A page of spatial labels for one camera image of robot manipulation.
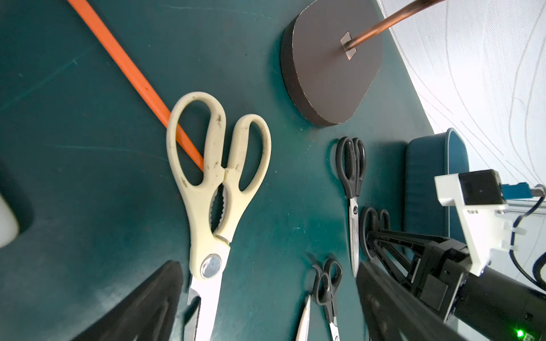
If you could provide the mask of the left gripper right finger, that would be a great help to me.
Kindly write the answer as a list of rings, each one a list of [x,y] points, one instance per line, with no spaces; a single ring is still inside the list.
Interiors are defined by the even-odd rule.
[[[360,263],[356,285],[371,340],[463,340],[375,264]]]

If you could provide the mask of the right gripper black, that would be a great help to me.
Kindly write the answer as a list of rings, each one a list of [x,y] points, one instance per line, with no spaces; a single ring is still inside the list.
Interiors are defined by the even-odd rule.
[[[365,241],[392,278],[425,304],[442,321],[451,318],[459,288],[468,277],[471,257],[457,240],[394,230],[368,232]],[[410,259],[395,247],[413,252]]]

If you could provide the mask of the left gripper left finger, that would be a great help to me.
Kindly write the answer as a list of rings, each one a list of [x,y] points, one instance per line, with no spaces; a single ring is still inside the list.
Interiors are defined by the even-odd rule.
[[[169,340],[182,285],[180,263],[166,262],[75,339]]]

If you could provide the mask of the black scissors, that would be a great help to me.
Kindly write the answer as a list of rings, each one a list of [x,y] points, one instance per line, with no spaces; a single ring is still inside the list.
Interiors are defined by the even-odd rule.
[[[319,264],[314,264],[312,267],[317,273],[311,298],[324,311],[331,339],[338,341],[340,340],[340,335],[337,323],[338,308],[336,292],[343,278],[343,268],[337,260],[332,258],[327,259],[322,267]]]
[[[370,261],[376,259],[376,254],[367,242],[367,234],[376,232],[380,228],[387,230],[391,228],[389,212],[385,209],[377,211],[373,207],[364,207],[359,214],[359,242],[361,249]]]
[[[348,199],[351,269],[354,277],[358,273],[360,249],[358,238],[359,205],[357,198],[361,194],[366,163],[365,146],[359,138],[344,136],[339,139],[336,148],[336,170]]]

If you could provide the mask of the pink handled scissors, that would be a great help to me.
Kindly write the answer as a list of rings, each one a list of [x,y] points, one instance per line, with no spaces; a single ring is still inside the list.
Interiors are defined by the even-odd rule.
[[[296,341],[307,341],[309,337],[309,323],[311,313],[311,296],[308,295],[305,300],[304,309],[301,314],[299,326],[297,329]]]

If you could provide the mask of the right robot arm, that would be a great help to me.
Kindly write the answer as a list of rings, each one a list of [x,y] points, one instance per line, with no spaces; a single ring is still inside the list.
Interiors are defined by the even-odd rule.
[[[545,294],[489,267],[472,274],[464,243],[386,229],[361,231],[360,241],[443,322],[458,318],[489,340],[545,339]]]

